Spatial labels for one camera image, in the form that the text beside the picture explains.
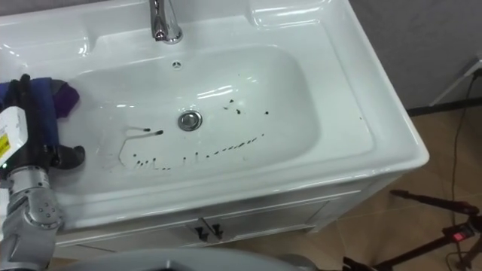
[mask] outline red light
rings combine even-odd
[[[465,239],[465,236],[461,233],[456,233],[453,235],[453,238],[457,241],[457,242],[460,242],[462,241],[463,239]]]

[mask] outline sink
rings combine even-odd
[[[173,4],[176,45],[151,38],[141,0],[0,17],[0,81],[58,78],[81,96],[59,134],[87,161],[50,174],[66,229],[428,160],[348,1]],[[189,111],[193,131],[178,123]]]
[[[85,72],[70,83],[90,92],[63,134],[90,131],[82,141],[92,147],[93,165],[161,182],[285,162],[312,148],[321,134],[301,67],[277,47],[179,54]],[[192,132],[178,126],[187,110],[203,118]]]

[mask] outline yellow label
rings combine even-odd
[[[10,150],[10,142],[5,134],[0,137],[0,157],[2,157],[8,150]]]

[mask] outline gray wall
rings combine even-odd
[[[99,1],[0,0],[0,15]],[[482,56],[482,0],[351,3],[406,108],[427,106],[471,59]],[[467,85],[442,102],[462,99]],[[473,94],[482,96],[482,79]]]

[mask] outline faucet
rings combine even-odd
[[[182,39],[182,30],[175,19],[171,0],[149,0],[151,6],[152,38],[167,44],[176,44]]]

